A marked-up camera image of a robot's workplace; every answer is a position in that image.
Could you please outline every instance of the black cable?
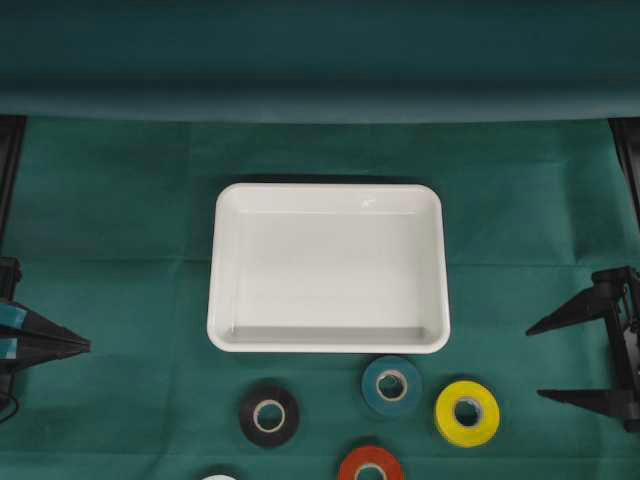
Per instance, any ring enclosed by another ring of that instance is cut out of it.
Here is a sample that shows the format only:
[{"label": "black cable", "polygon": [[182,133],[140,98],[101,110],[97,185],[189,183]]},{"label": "black cable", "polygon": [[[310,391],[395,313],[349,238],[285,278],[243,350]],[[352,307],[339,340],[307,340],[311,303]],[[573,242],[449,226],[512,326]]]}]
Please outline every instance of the black cable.
[{"label": "black cable", "polygon": [[5,415],[4,417],[0,418],[0,424],[6,422],[7,420],[9,420],[11,417],[13,417],[16,413],[18,413],[18,410],[20,410],[20,402],[18,402],[18,399],[16,397],[14,397],[13,395],[11,395],[10,393],[6,393],[4,394],[9,400],[13,401],[13,404],[15,405],[13,412],[11,412],[9,415]]}]

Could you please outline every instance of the black metal frame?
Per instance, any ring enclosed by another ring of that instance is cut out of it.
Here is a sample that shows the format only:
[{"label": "black metal frame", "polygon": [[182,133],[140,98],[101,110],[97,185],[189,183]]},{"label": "black metal frame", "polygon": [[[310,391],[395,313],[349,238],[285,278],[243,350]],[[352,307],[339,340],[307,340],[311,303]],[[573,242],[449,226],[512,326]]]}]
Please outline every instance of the black metal frame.
[{"label": "black metal frame", "polygon": [[618,161],[629,183],[636,220],[640,225],[640,117],[612,118],[609,126],[613,132]]},{"label": "black metal frame", "polygon": [[626,431],[640,432],[640,276],[633,268],[622,267],[595,272],[591,279],[593,287],[581,291],[540,320],[527,330],[527,335],[604,318],[617,388],[538,390],[538,393],[619,418]]},{"label": "black metal frame", "polygon": [[[4,239],[9,216],[25,125],[26,117],[0,115],[0,245]],[[0,257],[0,298],[13,300],[16,284],[20,278],[18,260]],[[12,390],[13,375],[0,374],[0,411],[11,404]]]}]

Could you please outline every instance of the black tape roll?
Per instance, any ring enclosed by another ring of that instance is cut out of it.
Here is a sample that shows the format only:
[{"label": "black tape roll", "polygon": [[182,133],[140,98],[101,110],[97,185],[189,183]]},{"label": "black tape roll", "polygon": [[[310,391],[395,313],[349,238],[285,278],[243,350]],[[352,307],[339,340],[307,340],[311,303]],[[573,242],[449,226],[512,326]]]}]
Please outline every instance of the black tape roll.
[{"label": "black tape roll", "polygon": [[[282,413],[280,424],[270,430],[261,427],[257,421],[260,407],[266,405],[278,406]],[[293,437],[300,421],[296,399],[280,387],[261,387],[251,391],[242,401],[238,416],[245,436],[265,448],[277,447]]]}]

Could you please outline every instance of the green cloth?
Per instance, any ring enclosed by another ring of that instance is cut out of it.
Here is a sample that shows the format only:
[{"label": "green cloth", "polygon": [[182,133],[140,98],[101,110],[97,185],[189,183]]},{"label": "green cloth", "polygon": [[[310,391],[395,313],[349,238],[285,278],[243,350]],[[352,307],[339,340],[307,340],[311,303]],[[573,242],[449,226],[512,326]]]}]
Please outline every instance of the green cloth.
[{"label": "green cloth", "polygon": [[[248,178],[401,181],[443,204],[452,336],[411,356],[415,413],[381,419],[360,395],[373,355],[231,354],[205,332],[216,195]],[[612,376],[602,322],[527,338],[589,285],[640,263],[630,198],[604,121],[466,125],[224,125],[32,118],[3,253],[16,298],[93,341],[90,354],[17,376],[23,409],[0,427],[7,480],[335,478],[379,443],[408,479],[625,479],[640,437],[537,396]],[[449,381],[496,394],[486,446],[447,444],[432,418]],[[297,397],[300,428],[262,450],[237,405],[253,382]]]},{"label": "green cloth", "polygon": [[0,112],[449,122],[640,115],[637,0],[19,0]]}]

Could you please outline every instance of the blue tape roll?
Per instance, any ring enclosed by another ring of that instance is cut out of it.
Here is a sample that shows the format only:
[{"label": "blue tape roll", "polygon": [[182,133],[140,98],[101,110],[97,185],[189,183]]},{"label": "blue tape roll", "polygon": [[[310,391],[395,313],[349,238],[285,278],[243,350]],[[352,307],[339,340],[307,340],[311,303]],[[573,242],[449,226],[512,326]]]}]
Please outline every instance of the blue tape roll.
[{"label": "blue tape roll", "polygon": [[[395,379],[402,386],[402,393],[396,398],[385,398],[379,386],[385,377]],[[362,375],[362,396],[381,415],[404,415],[415,410],[422,398],[422,375],[404,358],[395,355],[380,357],[371,362]]]}]

